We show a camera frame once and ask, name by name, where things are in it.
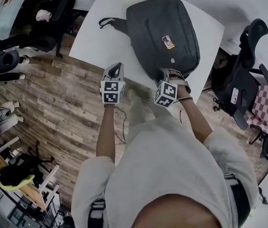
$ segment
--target wooden floor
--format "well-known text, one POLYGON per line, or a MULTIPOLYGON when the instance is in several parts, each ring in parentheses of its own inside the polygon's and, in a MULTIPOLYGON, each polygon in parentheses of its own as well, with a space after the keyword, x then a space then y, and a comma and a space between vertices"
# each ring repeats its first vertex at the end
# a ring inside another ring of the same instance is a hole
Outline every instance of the wooden floor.
MULTIPOLYGON (((73 59, 68 55, 74 38, 65 35, 61 52, 62 60, 56 58, 55 52, 47 54, 29 50, 20 50, 21 54, 32 57, 31 63, 19 65, 17 70, 26 74, 25 80, 8 82, 0 86, 0 104, 6 101, 20 101, 17 113, 24 116, 24 122, 18 123, 3 134, 6 141, 15 136, 20 141, 12 147, 27 152, 36 141, 40 142, 42 158, 55 158, 52 168, 59 164, 52 185, 60 185, 62 203, 70 207, 76 177, 82 161, 93 157, 96 141, 103 116, 103 104, 98 93, 102 70, 85 62, 73 59)), ((129 112, 129 100, 124 97, 118 105, 129 112)), ((259 158, 260 144, 248 145, 247 141, 255 133, 243 132, 234 120, 224 112, 214 112, 213 93, 202 93, 198 106, 212 127, 222 126, 238 139, 239 144, 252 160, 258 179, 268 170, 268 163, 259 158)), ((179 118, 179 105, 174 105, 172 112, 179 118)), ((115 130, 122 138, 124 114, 115 109, 115 130)), ((182 121, 190 128, 185 112, 182 121)), ((124 150, 123 144, 117 145, 117 160, 124 150)))

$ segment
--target white shirt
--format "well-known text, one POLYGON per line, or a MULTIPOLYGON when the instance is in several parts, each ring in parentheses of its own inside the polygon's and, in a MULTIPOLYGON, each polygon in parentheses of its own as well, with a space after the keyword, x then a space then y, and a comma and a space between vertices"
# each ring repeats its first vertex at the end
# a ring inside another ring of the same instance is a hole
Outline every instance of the white shirt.
POLYGON ((76 228, 87 228, 91 204, 104 197, 104 227, 130 228, 151 201, 180 194, 207 207, 223 228, 235 228, 237 209, 223 177, 227 173, 241 181, 252 208, 258 195, 252 163, 224 129, 213 131, 203 145, 175 118, 160 117, 134 127, 117 167, 109 157, 83 162, 72 216, 76 228))

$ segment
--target wrist strap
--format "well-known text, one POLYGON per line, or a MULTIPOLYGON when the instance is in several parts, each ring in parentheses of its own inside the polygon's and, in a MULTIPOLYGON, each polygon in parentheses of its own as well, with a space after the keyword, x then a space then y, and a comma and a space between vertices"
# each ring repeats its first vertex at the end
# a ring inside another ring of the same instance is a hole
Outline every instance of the wrist strap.
POLYGON ((186 101, 186 100, 193 100, 193 98, 191 96, 188 96, 188 97, 177 99, 176 102, 181 102, 181 101, 186 101))

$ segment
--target shoulder strap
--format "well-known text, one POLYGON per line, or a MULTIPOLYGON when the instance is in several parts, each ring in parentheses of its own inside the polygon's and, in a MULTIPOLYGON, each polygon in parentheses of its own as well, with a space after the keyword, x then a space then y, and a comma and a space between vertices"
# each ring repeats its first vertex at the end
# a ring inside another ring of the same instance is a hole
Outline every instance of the shoulder strap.
POLYGON ((88 228, 103 228, 103 212, 105 210, 105 200, 98 199, 92 203, 88 215, 88 228))
POLYGON ((241 181, 233 174, 225 174, 224 179, 231 186, 237 208, 238 227, 241 227, 251 211, 247 193, 241 181))
POLYGON ((119 18, 103 18, 99 21, 100 28, 103 28, 106 25, 112 25, 116 30, 121 31, 122 33, 129 35, 128 25, 125 19, 119 18))

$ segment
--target backpack strap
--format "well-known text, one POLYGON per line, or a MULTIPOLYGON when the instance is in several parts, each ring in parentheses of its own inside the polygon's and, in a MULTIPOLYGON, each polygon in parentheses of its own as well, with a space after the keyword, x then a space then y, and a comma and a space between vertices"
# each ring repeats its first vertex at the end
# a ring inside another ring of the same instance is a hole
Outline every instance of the backpack strap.
POLYGON ((237 208, 238 227, 241 227, 251 211, 247 193, 241 181, 233 174, 225 174, 224 179, 231 186, 237 208))
POLYGON ((105 210, 105 200, 97 199, 92 203, 90 213, 88 215, 88 228, 103 228, 103 212, 105 210))
POLYGON ((128 25, 126 23, 126 19, 119 18, 103 18, 99 21, 100 28, 103 28, 106 25, 112 25, 116 30, 121 31, 122 33, 129 35, 128 25))

